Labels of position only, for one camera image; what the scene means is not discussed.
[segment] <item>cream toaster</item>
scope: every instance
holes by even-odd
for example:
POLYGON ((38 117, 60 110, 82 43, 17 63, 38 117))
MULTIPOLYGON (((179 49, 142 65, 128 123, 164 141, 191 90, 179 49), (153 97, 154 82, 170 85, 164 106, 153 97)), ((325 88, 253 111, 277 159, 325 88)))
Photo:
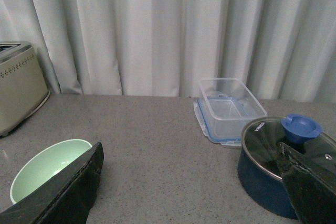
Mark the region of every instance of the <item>cream toaster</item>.
POLYGON ((0 42, 0 136, 6 136, 48 99, 32 45, 0 42))

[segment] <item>lid handle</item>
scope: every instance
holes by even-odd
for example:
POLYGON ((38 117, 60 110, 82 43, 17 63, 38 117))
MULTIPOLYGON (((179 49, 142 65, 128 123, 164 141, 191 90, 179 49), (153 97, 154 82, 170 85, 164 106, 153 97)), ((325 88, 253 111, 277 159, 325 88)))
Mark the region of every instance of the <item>lid handle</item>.
POLYGON ((300 114, 288 114, 280 122, 287 139, 295 144, 303 144, 308 140, 314 139, 323 131, 316 121, 300 114))

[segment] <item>granite countertop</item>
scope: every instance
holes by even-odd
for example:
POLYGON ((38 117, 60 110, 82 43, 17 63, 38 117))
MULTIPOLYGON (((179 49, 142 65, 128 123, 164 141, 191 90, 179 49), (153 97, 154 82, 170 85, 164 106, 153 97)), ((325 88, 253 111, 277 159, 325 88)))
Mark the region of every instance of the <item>granite countertop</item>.
MULTIPOLYGON (((87 223, 298 223, 255 203, 240 185, 240 148, 211 143, 195 98, 55 95, 0 138, 0 210, 33 156, 57 142, 101 142, 104 165, 87 223)), ((260 100, 269 116, 307 115, 336 138, 336 104, 260 100)))

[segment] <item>curtain fold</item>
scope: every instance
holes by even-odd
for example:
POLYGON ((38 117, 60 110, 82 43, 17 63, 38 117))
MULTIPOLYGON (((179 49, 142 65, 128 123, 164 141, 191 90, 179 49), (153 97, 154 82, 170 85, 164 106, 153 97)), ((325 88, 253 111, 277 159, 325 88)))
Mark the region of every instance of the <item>curtain fold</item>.
POLYGON ((0 0, 0 41, 33 44, 55 93, 336 102, 336 0, 0 0))

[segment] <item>glass lid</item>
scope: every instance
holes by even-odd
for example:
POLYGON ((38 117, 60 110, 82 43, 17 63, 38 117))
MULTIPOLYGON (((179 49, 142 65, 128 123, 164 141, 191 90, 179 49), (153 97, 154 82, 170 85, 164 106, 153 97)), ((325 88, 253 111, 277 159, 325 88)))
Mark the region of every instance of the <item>glass lid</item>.
POLYGON ((260 118, 248 123, 241 136, 242 146, 249 158, 261 170, 282 181, 275 157, 277 144, 284 142, 316 164, 336 174, 336 142, 325 133, 303 144, 290 142, 282 127, 283 118, 260 118))

